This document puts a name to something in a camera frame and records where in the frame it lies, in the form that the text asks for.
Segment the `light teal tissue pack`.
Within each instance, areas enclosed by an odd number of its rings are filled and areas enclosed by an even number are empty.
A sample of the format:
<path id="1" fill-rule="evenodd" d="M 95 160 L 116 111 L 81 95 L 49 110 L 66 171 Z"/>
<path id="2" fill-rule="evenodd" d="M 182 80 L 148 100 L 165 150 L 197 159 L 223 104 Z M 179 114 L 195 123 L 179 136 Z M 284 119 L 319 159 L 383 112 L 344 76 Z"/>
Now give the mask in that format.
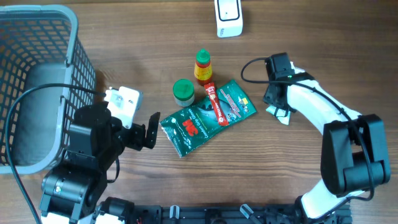
<path id="1" fill-rule="evenodd" d="M 291 112 L 289 110 L 283 110 L 280 108 L 277 108 L 275 106 L 270 105 L 266 111 L 273 115 L 273 117 L 277 118 L 282 124 L 288 126 L 289 121 L 290 121 L 290 114 Z"/>

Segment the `green 3M gloves packet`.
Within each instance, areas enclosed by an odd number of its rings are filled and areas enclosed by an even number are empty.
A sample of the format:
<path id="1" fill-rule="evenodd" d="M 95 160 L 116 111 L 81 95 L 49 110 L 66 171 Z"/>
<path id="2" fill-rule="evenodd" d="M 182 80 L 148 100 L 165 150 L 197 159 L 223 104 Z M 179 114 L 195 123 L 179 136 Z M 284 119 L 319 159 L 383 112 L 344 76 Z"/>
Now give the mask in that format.
<path id="1" fill-rule="evenodd" d="M 161 128 L 180 157 L 202 146 L 212 137 L 257 113 L 244 90 L 235 80 L 218 87 L 216 92 L 229 125 L 219 126 L 209 114 L 213 112 L 208 95 L 198 103 L 185 107 L 160 122 Z"/>

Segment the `green lid jar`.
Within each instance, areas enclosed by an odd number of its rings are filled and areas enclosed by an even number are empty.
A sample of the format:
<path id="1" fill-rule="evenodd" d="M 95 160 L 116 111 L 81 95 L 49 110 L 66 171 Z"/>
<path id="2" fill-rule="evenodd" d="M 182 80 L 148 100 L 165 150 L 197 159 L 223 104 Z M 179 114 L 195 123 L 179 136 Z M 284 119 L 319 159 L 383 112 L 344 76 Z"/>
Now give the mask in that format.
<path id="1" fill-rule="evenodd" d="M 190 106 L 195 100 L 195 89 L 190 80 L 180 79 L 176 81 L 172 91 L 176 104 L 181 107 Z"/>

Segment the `red coffee stick sachet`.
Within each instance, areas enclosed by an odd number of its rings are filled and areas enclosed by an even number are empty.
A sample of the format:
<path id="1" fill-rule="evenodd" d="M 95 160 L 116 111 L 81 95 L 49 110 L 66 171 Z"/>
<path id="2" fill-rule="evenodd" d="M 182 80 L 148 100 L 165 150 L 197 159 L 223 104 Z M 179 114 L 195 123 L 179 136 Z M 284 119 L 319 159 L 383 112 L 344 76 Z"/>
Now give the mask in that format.
<path id="1" fill-rule="evenodd" d="M 223 109 L 221 108 L 221 103 L 216 92 L 215 84 L 211 82 L 204 85 L 204 87 L 213 109 L 213 112 L 209 114 L 209 117 L 216 121 L 219 126 L 228 126 L 229 121 L 225 113 L 223 112 Z"/>

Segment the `red sauce bottle green cap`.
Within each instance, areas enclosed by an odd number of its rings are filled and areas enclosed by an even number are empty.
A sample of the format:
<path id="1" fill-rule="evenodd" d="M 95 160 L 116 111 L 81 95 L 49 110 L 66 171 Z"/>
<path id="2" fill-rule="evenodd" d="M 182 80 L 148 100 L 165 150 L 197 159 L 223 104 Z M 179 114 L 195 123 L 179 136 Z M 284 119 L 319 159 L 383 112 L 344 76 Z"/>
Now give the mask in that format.
<path id="1" fill-rule="evenodd" d="M 201 49 L 196 54 L 194 76 L 197 82 L 204 86 L 212 81 L 213 70 L 211 65 L 210 53 Z"/>

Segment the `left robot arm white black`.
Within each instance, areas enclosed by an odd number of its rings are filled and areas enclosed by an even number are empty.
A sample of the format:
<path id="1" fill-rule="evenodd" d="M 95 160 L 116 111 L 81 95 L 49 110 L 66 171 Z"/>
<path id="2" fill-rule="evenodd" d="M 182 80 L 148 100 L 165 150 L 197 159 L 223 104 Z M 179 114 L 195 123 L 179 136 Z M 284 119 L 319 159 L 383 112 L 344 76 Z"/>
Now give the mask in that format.
<path id="1" fill-rule="evenodd" d="M 125 148 L 154 148 L 159 112 L 150 117 L 147 126 L 125 128 L 107 105 L 96 103 L 75 112 L 62 160 L 42 181 L 42 223 L 78 223 L 95 213 L 98 200 L 112 182 L 107 171 L 112 164 L 119 164 Z"/>

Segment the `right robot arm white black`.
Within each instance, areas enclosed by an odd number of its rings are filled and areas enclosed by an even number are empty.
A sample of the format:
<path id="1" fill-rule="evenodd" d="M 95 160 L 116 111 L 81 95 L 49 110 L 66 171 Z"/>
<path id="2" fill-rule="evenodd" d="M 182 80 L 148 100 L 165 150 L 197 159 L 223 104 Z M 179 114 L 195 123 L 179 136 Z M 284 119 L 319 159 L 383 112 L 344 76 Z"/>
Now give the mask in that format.
<path id="1" fill-rule="evenodd" d="M 291 113 L 302 113 L 322 134 L 322 178 L 299 196 L 283 216 L 291 223 L 315 223 L 329 217 L 352 199 L 371 200 L 378 185 L 391 178 L 384 123 L 375 114 L 362 115 L 330 96 L 286 53 L 265 60 L 269 86 L 267 111 L 288 124 Z"/>

